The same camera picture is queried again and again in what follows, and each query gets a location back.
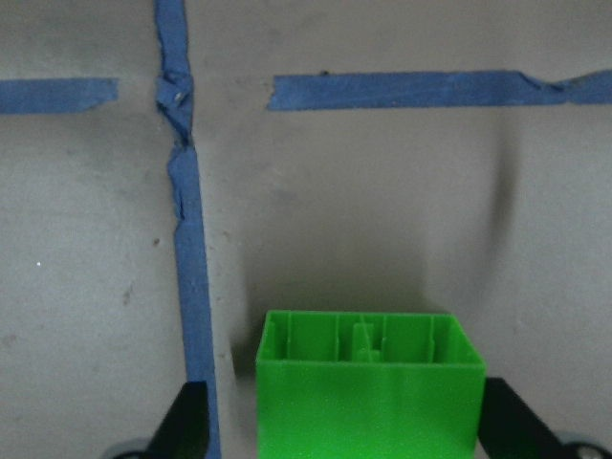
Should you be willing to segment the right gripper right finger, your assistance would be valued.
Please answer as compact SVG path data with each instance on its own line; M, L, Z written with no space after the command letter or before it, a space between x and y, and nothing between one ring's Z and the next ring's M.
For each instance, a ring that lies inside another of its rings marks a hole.
M563 444L502 378L487 378L478 429L489 458L568 458Z

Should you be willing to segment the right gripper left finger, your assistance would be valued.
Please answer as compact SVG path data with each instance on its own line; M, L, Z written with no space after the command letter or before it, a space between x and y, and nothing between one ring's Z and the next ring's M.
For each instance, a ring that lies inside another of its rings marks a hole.
M143 453L143 458L204 458L208 452L208 386L186 382Z

